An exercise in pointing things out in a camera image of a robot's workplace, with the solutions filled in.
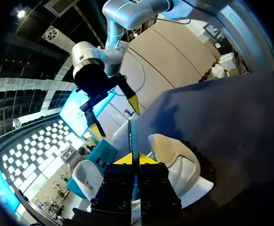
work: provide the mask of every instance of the blue table surface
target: blue table surface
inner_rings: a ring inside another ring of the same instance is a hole
[[[217,211],[253,185],[274,181],[274,73],[166,91],[138,118],[136,130],[137,147],[144,154],[150,152],[147,137],[154,133],[196,145],[217,174],[214,188],[190,208],[199,214]],[[116,159],[129,152],[127,133],[114,147]]]

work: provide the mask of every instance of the ceiling light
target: ceiling light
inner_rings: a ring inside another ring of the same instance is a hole
[[[34,153],[36,153],[37,152],[37,150],[33,147],[32,149],[30,149],[30,153],[31,154],[34,154]]]
[[[26,168],[28,167],[28,163],[27,163],[26,161],[23,162],[22,167],[23,167],[24,169],[26,169]]]
[[[44,148],[45,148],[46,150],[48,150],[48,149],[50,148],[50,145],[49,145],[49,144],[46,144],[46,145],[44,146]]]
[[[21,152],[18,151],[18,152],[16,153],[16,157],[19,158],[20,156],[21,156]]]
[[[37,142],[34,140],[30,143],[31,146],[35,146],[37,144]]]
[[[42,155],[42,154],[43,154],[43,151],[42,151],[42,150],[38,150],[38,151],[37,151],[37,154],[38,154],[38,155]]]
[[[34,155],[32,155],[32,156],[30,156],[30,159],[31,159],[32,161],[35,161],[37,158],[36,158]]]
[[[24,144],[29,144],[30,143],[30,140],[27,138],[26,140],[24,140]]]
[[[6,161],[8,159],[7,155],[2,156],[2,160]]]
[[[17,159],[17,160],[16,160],[16,166],[19,167],[19,166],[21,166],[21,165],[22,165],[21,161]]]
[[[17,16],[18,16],[18,18],[24,17],[25,16],[25,11],[24,10],[19,11]]]
[[[14,154],[15,154],[15,150],[14,150],[14,149],[11,149],[11,150],[9,151],[9,153],[10,153],[10,155],[14,155]]]
[[[10,158],[8,159],[8,162],[9,162],[10,164],[12,164],[12,163],[14,162],[13,157],[10,157]]]
[[[25,153],[25,154],[22,156],[22,158],[23,158],[24,161],[26,161],[26,160],[29,158],[29,156],[28,156],[28,154]]]

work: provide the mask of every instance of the monitor screen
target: monitor screen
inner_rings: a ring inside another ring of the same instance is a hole
[[[7,207],[15,212],[18,208],[20,201],[17,199],[15,194],[10,190],[7,182],[2,177],[2,173],[0,171],[0,201],[6,203]]]
[[[94,106],[93,112],[96,117],[114,96],[115,93],[110,92],[105,99]],[[88,100],[89,97],[84,91],[80,90],[79,92],[75,92],[74,89],[60,112],[62,119],[79,137],[82,137],[88,129],[87,119],[84,113],[80,110],[80,107]]]

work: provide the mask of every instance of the window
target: window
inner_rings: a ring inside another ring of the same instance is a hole
[[[3,156],[2,156],[2,160],[3,160],[3,161],[6,161],[7,159],[8,159],[7,155],[3,155]]]
[[[16,146],[16,148],[17,148],[18,150],[21,150],[22,145],[21,145],[21,144],[18,144],[18,145]]]
[[[39,192],[39,190],[44,186],[47,182],[47,178],[41,174],[39,175],[35,181],[27,188],[24,192],[24,195],[29,199],[32,200],[34,196]]]
[[[42,150],[38,150],[38,151],[37,151],[38,156],[42,155],[43,153],[44,153],[44,152],[43,152]]]
[[[15,154],[15,150],[14,150],[14,149],[11,149],[11,150],[9,151],[9,153],[10,153],[10,155],[14,155],[14,154]]]
[[[36,158],[34,155],[32,155],[32,156],[30,156],[30,159],[31,159],[32,161],[35,161],[37,158]]]
[[[35,146],[37,144],[37,142],[34,140],[30,143],[31,146]]]
[[[46,144],[46,145],[44,146],[44,148],[45,148],[46,150],[48,150],[48,149],[50,148],[50,145],[49,145],[49,144]]]
[[[23,162],[22,167],[23,167],[24,169],[26,169],[26,168],[28,167],[28,163],[27,163],[26,161]]]
[[[27,145],[27,144],[29,144],[29,143],[30,143],[30,139],[27,138],[27,139],[24,140],[24,144]]]
[[[25,154],[22,156],[22,158],[23,158],[24,161],[26,161],[26,160],[29,158],[29,157],[28,157],[28,154],[25,153]]]
[[[22,185],[19,187],[19,190],[24,192],[29,185],[37,178],[37,174],[35,172],[32,172],[32,174],[22,183]]]
[[[63,165],[63,161],[61,157],[57,157],[54,159],[52,163],[50,163],[47,168],[43,171],[43,174],[49,179],[51,178],[55,172]]]
[[[17,151],[16,157],[19,158],[21,155],[22,155],[22,153],[20,151]]]
[[[45,142],[46,142],[46,144],[48,144],[49,142],[50,142],[51,140],[50,140],[50,138],[45,138]]]
[[[38,162],[39,165],[41,165],[44,162],[44,159],[42,157],[39,157],[37,159],[37,162]]]
[[[47,158],[49,158],[49,156],[51,156],[56,150],[57,147],[54,145],[48,151],[45,152],[45,155],[47,156]]]
[[[28,178],[29,175],[31,175],[31,173],[36,169],[37,167],[34,164],[31,164],[24,172],[23,172],[23,176],[25,178]]]
[[[10,164],[12,164],[12,163],[14,162],[14,158],[13,158],[13,157],[10,157],[10,158],[8,159],[8,162],[9,162]]]
[[[42,142],[39,142],[39,143],[38,143],[38,147],[39,147],[39,148],[42,148],[43,146],[44,146],[44,144],[43,144]]]
[[[18,159],[16,160],[16,162],[15,162],[15,163],[16,163],[16,166],[17,166],[17,167],[19,167],[19,166],[21,166],[21,165],[22,165],[21,161],[20,161],[20,160],[18,160]]]
[[[15,175],[16,175],[16,176],[19,176],[20,174],[21,174],[20,169],[16,169],[16,170],[15,170]]]
[[[14,181],[14,185],[18,188],[20,185],[22,184],[22,180],[20,178],[17,178],[15,181]]]

